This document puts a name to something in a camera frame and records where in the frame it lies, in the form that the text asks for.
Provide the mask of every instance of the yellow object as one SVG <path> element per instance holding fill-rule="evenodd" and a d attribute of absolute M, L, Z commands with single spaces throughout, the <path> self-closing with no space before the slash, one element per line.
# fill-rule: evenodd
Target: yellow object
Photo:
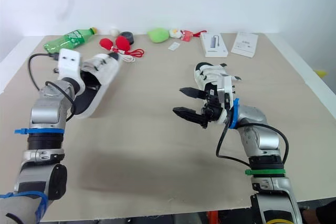
<path fill-rule="evenodd" d="M 328 72 L 324 71 L 324 70 L 314 70 L 314 72 L 322 79 L 323 77 L 325 77 Z"/>
<path fill-rule="evenodd" d="M 91 27 L 91 29 L 92 29 L 92 31 L 93 31 L 94 34 L 97 33 L 97 29 L 95 27 Z"/>
<path fill-rule="evenodd" d="M 278 224 L 278 223 L 294 224 L 293 222 L 284 219 L 274 219 L 266 222 L 266 224 Z"/>

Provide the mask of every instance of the black cable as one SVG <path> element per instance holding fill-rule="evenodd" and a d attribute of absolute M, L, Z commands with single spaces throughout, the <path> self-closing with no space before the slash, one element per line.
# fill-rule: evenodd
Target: black cable
<path fill-rule="evenodd" d="M 289 143 L 288 143 L 288 140 L 287 140 L 286 136 L 281 131 L 279 131 L 278 129 L 276 129 L 272 126 L 269 126 L 267 124 L 262 124 L 262 123 L 245 123 L 245 124 L 241 124 L 241 125 L 237 126 L 237 128 L 247 127 L 247 126 L 260 126 L 260 127 L 268 128 L 268 129 L 273 130 L 276 133 L 278 133 L 282 137 L 282 139 L 284 140 L 285 146 L 286 146 L 285 154 L 283 155 L 284 157 L 282 159 L 282 163 L 285 164 L 285 162 L 287 160 L 287 157 L 288 157 L 288 152 L 289 152 Z"/>
<path fill-rule="evenodd" d="M 32 70 L 31 70 L 31 67 L 30 67 L 30 64 L 31 64 L 31 60 L 36 57 L 36 56 L 50 56 L 50 54 L 34 54 L 34 55 L 31 55 L 28 59 L 28 73 L 29 73 L 29 77 L 30 79 L 32 80 L 32 83 L 34 84 L 35 88 L 37 89 L 37 91 L 40 90 L 40 88 L 38 87 L 38 85 L 36 84 L 35 80 L 34 80 L 34 77 L 32 75 Z"/>
<path fill-rule="evenodd" d="M 76 104 L 75 102 L 73 101 L 73 99 L 63 90 L 61 89 L 59 86 L 57 86 L 56 84 L 54 84 L 53 82 L 51 81 L 46 81 L 45 85 L 52 85 L 54 86 L 56 89 L 59 90 L 59 92 L 61 92 L 72 104 L 72 107 L 71 107 L 71 115 L 67 118 L 67 122 L 75 115 L 75 112 L 76 112 Z"/>
<path fill-rule="evenodd" d="M 223 156 L 223 155 L 220 155 L 220 154 L 219 154 L 219 151 L 221 150 L 220 147 L 222 146 L 224 137 L 225 137 L 225 135 L 226 135 L 226 132 L 227 132 L 227 130 L 228 130 L 228 128 L 229 128 L 229 124 L 230 124 L 230 122 L 231 122 L 231 114 L 230 114 L 229 111 L 227 111 L 227 117 L 226 117 L 226 118 L 227 118 L 227 121 L 226 121 L 225 127 L 224 127 L 224 129 L 223 129 L 223 132 L 222 132 L 222 134 L 221 134 L 221 136 L 220 136 L 220 139 L 219 139 L 219 141 L 218 141 L 218 144 L 217 144 L 216 156 L 219 157 L 219 158 L 225 158 L 225 159 L 229 159 L 229 160 L 237 161 L 237 162 L 239 162 L 239 163 L 242 163 L 242 164 L 247 165 L 248 167 L 250 167 L 250 165 L 249 165 L 248 163 L 246 163 L 245 161 L 242 161 L 242 160 L 237 159 L 237 158 L 235 158 L 235 157 Z"/>
<path fill-rule="evenodd" d="M 34 84 L 35 88 L 37 89 L 37 91 L 40 90 L 40 88 L 38 87 L 38 85 L 36 84 L 35 80 L 34 80 L 34 77 L 33 77 L 33 74 L 32 74 L 32 67 L 31 67 L 31 60 L 36 57 L 36 56 L 49 56 L 49 57 L 52 57 L 54 60 L 58 60 L 58 55 L 59 53 L 55 52 L 53 54 L 33 54 L 29 57 L 28 59 L 28 73 L 29 73 L 29 77 L 30 79 L 32 80 L 32 83 Z"/>

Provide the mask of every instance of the blue clamp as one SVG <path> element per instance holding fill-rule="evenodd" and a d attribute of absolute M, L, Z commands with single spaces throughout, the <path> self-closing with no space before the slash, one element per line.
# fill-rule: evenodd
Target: blue clamp
<path fill-rule="evenodd" d="M 32 129 L 21 128 L 21 129 L 16 129 L 14 131 L 14 134 L 26 135 L 30 133 L 61 133 L 61 134 L 64 134 L 64 130 L 57 129 L 57 128 L 32 128 Z"/>
<path fill-rule="evenodd" d="M 231 125 L 229 126 L 229 129 L 234 129 L 236 127 L 238 121 L 238 107 L 239 107 L 239 98 L 236 98 L 233 101 L 233 119 Z"/>
<path fill-rule="evenodd" d="M 11 198 L 11 197 L 29 196 L 29 195 L 36 195 L 36 196 L 41 197 L 40 205 L 38 206 L 35 212 L 36 221 L 39 222 L 41 218 L 43 217 L 43 215 L 46 213 L 47 207 L 48 207 L 48 196 L 45 195 L 44 193 L 41 193 L 40 191 L 23 191 L 22 193 L 18 193 L 18 194 L 8 193 L 8 194 L 0 195 L 0 198 L 6 199 L 6 198 Z"/>

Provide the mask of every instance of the beige table surface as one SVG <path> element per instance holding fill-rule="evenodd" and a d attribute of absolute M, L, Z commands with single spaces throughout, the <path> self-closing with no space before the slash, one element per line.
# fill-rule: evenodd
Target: beige table surface
<path fill-rule="evenodd" d="M 42 40 L 35 52 L 44 52 Z M 104 52 L 101 36 L 77 50 L 84 59 Z M 234 34 L 224 34 L 231 49 Z M 290 143 L 286 171 L 298 200 L 336 196 L 336 121 L 264 35 L 250 59 L 229 54 L 204 58 L 201 42 L 193 38 L 169 51 L 170 39 L 153 44 L 136 36 L 132 48 L 146 51 L 136 63 L 124 63 L 91 118 L 72 119 L 63 147 L 68 168 L 67 192 L 48 209 L 44 220 L 162 215 L 250 206 L 254 193 L 245 167 L 219 159 L 215 148 L 223 129 L 208 129 L 176 116 L 172 109 L 199 110 L 201 100 L 178 90 L 196 87 L 193 69 L 201 61 L 225 62 L 245 105 L 260 108 L 270 125 L 283 131 Z M 35 58 L 34 76 L 41 86 L 56 80 L 57 66 L 48 57 Z M 0 191 L 13 190 L 26 136 L 13 130 L 28 127 L 30 109 L 38 94 L 24 64 L 0 95 Z M 247 160 L 237 131 L 229 130 L 222 153 Z"/>

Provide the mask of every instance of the white box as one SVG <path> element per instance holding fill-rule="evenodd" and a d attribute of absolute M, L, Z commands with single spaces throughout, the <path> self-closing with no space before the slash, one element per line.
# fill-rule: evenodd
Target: white box
<path fill-rule="evenodd" d="M 227 57 L 228 51 L 221 34 L 201 33 L 205 57 Z"/>
<path fill-rule="evenodd" d="M 252 58 L 256 52 L 258 35 L 237 33 L 231 52 Z"/>

